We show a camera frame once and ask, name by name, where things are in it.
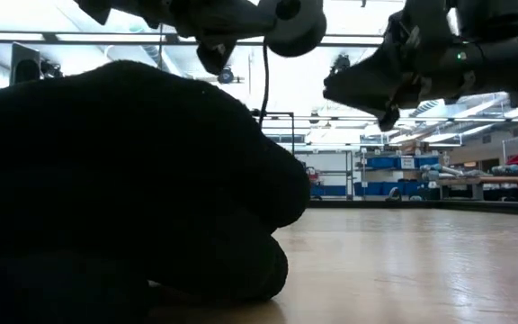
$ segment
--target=black fabric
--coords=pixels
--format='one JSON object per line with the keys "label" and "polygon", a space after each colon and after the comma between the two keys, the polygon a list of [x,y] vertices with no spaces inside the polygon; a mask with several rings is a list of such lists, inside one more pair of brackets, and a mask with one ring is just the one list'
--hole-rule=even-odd
{"label": "black fabric", "polygon": [[287,274],[271,234],[308,200],[300,162],[213,85],[120,61],[0,90],[0,273],[67,251],[131,267],[120,283],[269,299]]}

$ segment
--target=ceiling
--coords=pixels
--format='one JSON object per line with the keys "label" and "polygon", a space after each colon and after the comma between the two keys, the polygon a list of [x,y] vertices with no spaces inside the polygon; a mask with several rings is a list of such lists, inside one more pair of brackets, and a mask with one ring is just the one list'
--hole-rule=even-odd
{"label": "ceiling", "polygon": [[[387,25],[388,17],[400,10],[403,0],[368,0],[365,8],[361,1],[326,0],[324,10],[327,17],[327,34],[351,35],[381,35]],[[83,13],[72,0],[0,0],[0,32],[116,32],[129,33],[142,30],[153,32],[145,22],[129,14],[112,11],[108,22],[101,26]],[[166,26],[165,32],[174,32]],[[142,46],[105,46],[105,45],[40,45],[31,47],[39,50],[45,59],[50,59],[61,65],[64,73],[78,74],[96,68],[106,62],[116,59],[131,59],[156,66],[158,53],[153,56],[153,48]],[[299,116],[317,112],[321,116],[359,116],[369,117],[368,114],[340,104],[327,101],[322,96],[323,79],[338,55],[348,55],[352,63],[367,58],[374,48],[354,47],[320,47],[299,58],[282,58],[273,53],[269,54],[270,69],[270,112],[294,112]],[[166,70],[185,77],[212,80],[213,77],[205,72],[195,52],[195,46],[165,46],[163,61]],[[11,45],[0,44],[0,86],[8,78],[11,61]],[[263,53],[260,47],[239,46],[235,49],[228,62],[241,83],[219,85],[231,95],[247,104],[250,109],[259,108],[263,100],[264,66]],[[445,106],[442,103],[432,103],[429,109],[423,109],[413,116],[441,117],[452,116],[492,100],[490,95],[461,98],[459,104]],[[485,111],[476,115],[501,108],[503,102],[489,105]],[[404,111],[406,117],[413,111]],[[346,142],[358,139],[360,135],[377,135],[380,132],[374,121],[327,121],[316,124],[326,135],[322,138]],[[290,121],[266,121],[266,132],[290,132]],[[308,121],[297,121],[298,133],[315,133],[311,130],[313,124]],[[449,127],[440,121],[402,121],[403,132],[417,132],[427,128],[430,132],[441,132]]]}

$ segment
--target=dark cloth object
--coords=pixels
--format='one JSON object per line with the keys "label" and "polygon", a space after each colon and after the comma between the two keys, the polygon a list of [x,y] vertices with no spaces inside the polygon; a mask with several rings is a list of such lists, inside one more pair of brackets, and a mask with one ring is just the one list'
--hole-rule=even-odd
{"label": "dark cloth object", "polygon": [[[300,162],[213,85],[120,61],[0,90],[0,294],[33,289],[45,303],[37,296],[66,287],[32,282],[48,276],[83,281],[72,299],[94,296],[97,276],[81,279],[85,265],[129,269],[109,277],[96,310],[129,300],[118,309],[141,313],[134,303],[144,305],[147,280],[209,301],[269,299],[287,275],[271,234],[308,200]],[[43,260],[81,266],[59,271]],[[13,296],[8,303],[21,299]],[[23,315],[13,322],[39,323]]]}

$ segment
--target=wooden floor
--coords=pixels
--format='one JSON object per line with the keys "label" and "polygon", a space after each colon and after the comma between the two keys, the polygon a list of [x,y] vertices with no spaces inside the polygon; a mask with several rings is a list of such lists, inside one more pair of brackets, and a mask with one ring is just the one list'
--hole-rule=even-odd
{"label": "wooden floor", "polygon": [[272,303],[162,309],[157,322],[518,323],[518,216],[311,210],[276,238],[290,275]]}

